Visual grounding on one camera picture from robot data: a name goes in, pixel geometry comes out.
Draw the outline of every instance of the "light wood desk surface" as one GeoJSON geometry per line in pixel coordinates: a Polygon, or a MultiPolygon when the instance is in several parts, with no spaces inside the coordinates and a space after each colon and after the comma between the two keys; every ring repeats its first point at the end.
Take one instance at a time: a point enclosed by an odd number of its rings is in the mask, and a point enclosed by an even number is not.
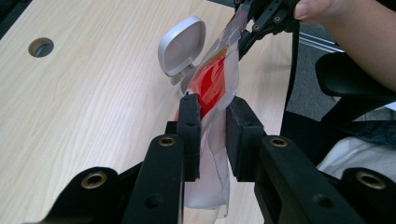
{"type": "MultiPolygon", "coordinates": [[[[161,38],[195,15],[205,52],[232,14],[206,0],[33,1],[0,42],[0,223],[41,220],[85,169],[120,174],[141,162],[178,107],[157,59],[161,38]],[[28,52],[39,37],[55,46],[43,58],[28,52]]],[[[290,34],[268,35],[240,63],[237,94],[269,134],[279,134],[290,53],[290,34]]],[[[253,185],[231,180],[229,215],[217,223],[262,223],[253,185]]],[[[210,216],[186,209],[185,223],[210,216]]]]}

